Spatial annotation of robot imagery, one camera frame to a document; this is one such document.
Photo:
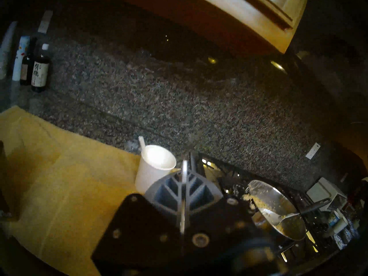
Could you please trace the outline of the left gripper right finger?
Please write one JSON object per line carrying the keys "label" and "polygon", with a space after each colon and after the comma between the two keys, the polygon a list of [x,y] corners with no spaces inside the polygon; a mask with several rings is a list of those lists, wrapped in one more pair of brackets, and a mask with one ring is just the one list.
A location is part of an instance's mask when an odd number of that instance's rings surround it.
{"label": "left gripper right finger", "polygon": [[189,170],[185,212],[184,262],[253,261],[259,229],[249,202]]}

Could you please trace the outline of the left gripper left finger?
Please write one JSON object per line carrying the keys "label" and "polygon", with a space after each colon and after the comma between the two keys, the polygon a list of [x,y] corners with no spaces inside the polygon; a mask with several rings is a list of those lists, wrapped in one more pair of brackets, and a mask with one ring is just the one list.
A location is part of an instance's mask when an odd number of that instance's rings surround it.
{"label": "left gripper left finger", "polygon": [[91,260],[99,272],[165,266],[182,256],[181,235],[143,195],[127,195],[99,239]]}

